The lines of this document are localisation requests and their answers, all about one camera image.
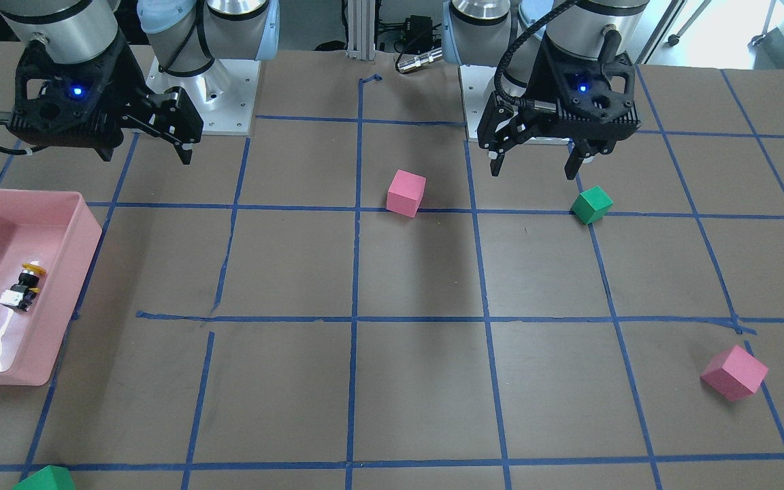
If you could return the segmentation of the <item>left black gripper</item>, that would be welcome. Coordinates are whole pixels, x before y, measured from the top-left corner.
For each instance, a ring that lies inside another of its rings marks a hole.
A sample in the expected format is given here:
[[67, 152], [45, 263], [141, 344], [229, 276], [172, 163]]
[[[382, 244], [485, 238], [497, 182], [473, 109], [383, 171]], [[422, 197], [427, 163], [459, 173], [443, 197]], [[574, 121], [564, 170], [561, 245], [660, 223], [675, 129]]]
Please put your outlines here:
[[616, 142], [641, 127], [634, 101], [634, 66], [619, 52], [619, 31], [598, 35], [596, 59], [574, 56], [544, 35], [525, 97], [553, 104], [548, 112], [515, 108], [489, 93], [479, 124], [477, 143], [489, 155], [489, 170], [498, 177], [507, 152], [532, 137], [570, 139], [573, 149], [564, 165], [575, 180], [587, 159], [610, 154]]

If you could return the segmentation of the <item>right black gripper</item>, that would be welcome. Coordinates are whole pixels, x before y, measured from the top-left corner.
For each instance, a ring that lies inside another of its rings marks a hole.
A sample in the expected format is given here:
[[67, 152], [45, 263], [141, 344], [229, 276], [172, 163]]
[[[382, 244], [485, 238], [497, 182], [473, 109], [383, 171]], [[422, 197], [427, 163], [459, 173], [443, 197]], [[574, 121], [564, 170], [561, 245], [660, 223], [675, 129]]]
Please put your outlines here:
[[32, 40], [15, 74], [10, 133], [42, 148], [90, 148], [103, 161], [124, 141], [123, 128], [169, 143], [190, 165], [204, 121], [183, 87], [152, 93], [121, 31], [96, 58], [56, 64]]

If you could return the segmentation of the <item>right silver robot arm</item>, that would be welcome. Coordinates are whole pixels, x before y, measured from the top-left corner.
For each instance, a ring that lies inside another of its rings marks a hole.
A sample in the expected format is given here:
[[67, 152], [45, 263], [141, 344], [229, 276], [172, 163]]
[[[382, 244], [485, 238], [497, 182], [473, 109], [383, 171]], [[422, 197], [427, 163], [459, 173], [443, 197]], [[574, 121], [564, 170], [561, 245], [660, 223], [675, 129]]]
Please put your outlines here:
[[142, 131], [192, 161], [212, 115], [243, 110], [225, 62], [271, 60], [279, 46], [277, 1], [140, 1], [152, 46], [150, 84], [108, 1], [0, 1], [24, 43], [6, 129], [30, 146], [90, 148], [109, 161], [125, 129]]

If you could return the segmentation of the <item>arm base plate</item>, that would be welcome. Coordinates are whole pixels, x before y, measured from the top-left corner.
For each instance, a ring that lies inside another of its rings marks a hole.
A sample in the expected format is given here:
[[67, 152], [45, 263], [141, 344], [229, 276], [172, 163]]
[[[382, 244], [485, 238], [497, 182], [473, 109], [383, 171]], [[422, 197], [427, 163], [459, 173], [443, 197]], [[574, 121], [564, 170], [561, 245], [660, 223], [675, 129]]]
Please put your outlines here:
[[[488, 102], [492, 90], [494, 90], [493, 74], [494, 67], [480, 65], [461, 65], [459, 75], [461, 82], [461, 100], [470, 142], [477, 142], [477, 125], [479, 124], [483, 110]], [[514, 96], [522, 96], [525, 93], [526, 82], [511, 82], [503, 78], [503, 87], [508, 93]], [[532, 145], [556, 145], [566, 146], [572, 143], [568, 137], [531, 137], [526, 144]]]
[[159, 71], [153, 59], [147, 86], [157, 93], [180, 86], [204, 122], [204, 135], [249, 136], [262, 62], [221, 59], [196, 76], [181, 78]]

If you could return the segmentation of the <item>green cube near left arm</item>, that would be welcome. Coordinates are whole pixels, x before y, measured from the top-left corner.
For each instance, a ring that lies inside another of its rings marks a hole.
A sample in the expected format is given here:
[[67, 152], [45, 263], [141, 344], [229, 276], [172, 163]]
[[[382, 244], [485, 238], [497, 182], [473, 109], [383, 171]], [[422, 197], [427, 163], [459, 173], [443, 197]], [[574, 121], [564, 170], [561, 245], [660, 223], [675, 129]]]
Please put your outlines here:
[[600, 220], [614, 205], [614, 201], [600, 186], [579, 193], [570, 207], [576, 219], [584, 225], [590, 225]]

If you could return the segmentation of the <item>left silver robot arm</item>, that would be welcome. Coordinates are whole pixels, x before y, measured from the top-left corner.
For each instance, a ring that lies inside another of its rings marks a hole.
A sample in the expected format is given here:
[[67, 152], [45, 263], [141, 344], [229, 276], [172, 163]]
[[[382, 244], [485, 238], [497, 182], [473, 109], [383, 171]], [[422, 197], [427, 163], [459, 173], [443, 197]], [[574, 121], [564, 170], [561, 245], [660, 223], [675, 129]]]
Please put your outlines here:
[[641, 126], [634, 62], [625, 42], [645, 1], [448, 1], [444, 60], [491, 68], [477, 143], [492, 176], [535, 137], [569, 140], [574, 179], [586, 159], [611, 153]]

